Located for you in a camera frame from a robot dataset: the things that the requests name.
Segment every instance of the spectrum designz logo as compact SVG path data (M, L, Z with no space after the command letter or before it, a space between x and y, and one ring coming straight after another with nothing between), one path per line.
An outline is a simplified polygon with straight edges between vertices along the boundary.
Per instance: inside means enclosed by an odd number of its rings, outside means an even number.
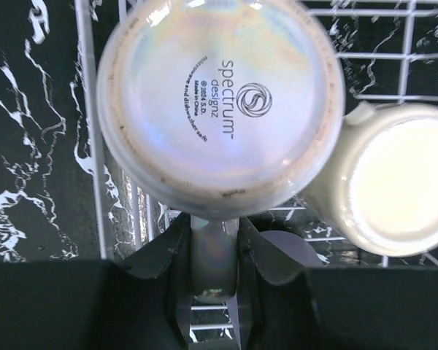
M263 117L271 106L271 93L267 87L256 82L243 85L237 93L237 107L248 117Z

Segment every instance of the mug handle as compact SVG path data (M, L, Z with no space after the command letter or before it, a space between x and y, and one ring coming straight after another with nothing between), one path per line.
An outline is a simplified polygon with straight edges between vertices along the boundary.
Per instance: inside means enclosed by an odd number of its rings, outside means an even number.
M190 276L195 298L222 303L237 288L239 219L208 221L191 216Z

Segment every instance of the mug rim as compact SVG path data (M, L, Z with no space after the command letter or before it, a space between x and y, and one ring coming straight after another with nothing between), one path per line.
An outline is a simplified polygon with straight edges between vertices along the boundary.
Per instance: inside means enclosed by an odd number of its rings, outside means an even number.
M114 103L109 101L112 96L107 87L106 70L108 66L115 65L115 51L112 48L120 45L120 35L122 33L126 35L126 32L129 32L135 19L140 16L145 17L142 14L146 13L149 7L142 4L135 8L127 20L112 32L104 48L99 65L97 104L101 129L107 146L116 161L139 186L171 207L210 219L228 219L267 210L289 199L307 186L322 169L337 142L345 106L345 84L340 62L326 35L326 30L317 20L305 12L306 8L301 4L288 0L266 1L287 4L290 9L295 10L301 16L300 28L312 35L313 46L324 66L326 94L332 96L329 99L329 103L332 103L332 105L328 106L328 102L325 102L324 113L322 113L322 120L324 121L320 123L318 133L296 164L272 181L246 188L245 193L241 193L241 189L230 189L227 192L211 191L207 188L200 188L195 184L189 184L190 186L188 186L188 184L176 181L172 176L160 171L153 162L147 161L149 160L147 155L134 157L134 152L139 152L139 149L131 152L127 151L127 142L130 137L123 137L121 133L128 133L130 130L120 132L120 126L122 125L117 125L114 122ZM149 3L151 7L155 7L156 4L165 3L165 1L153 0ZM123 110L121 102L118 103L118 106L119 111ZM288 184L298 178L300 178L298 183L291 186ZM211 208L206 210L204 206L199 206L198 203L211 203Z

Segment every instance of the mug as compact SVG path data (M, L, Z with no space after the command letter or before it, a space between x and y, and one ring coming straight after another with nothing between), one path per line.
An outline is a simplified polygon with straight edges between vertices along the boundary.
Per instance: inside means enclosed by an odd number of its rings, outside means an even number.
M97 106L127 174L193 215L191 269L201 278L201 237L230 245L217 266L236 264L237 218L286 201L323 167L345 89L326 31L298 2L151 0L112 33ZM232 287L198 294L221 299L235 286L230 270L209 273Z
M362 102L299 194L356 246L406 257L438 246L438 108Z

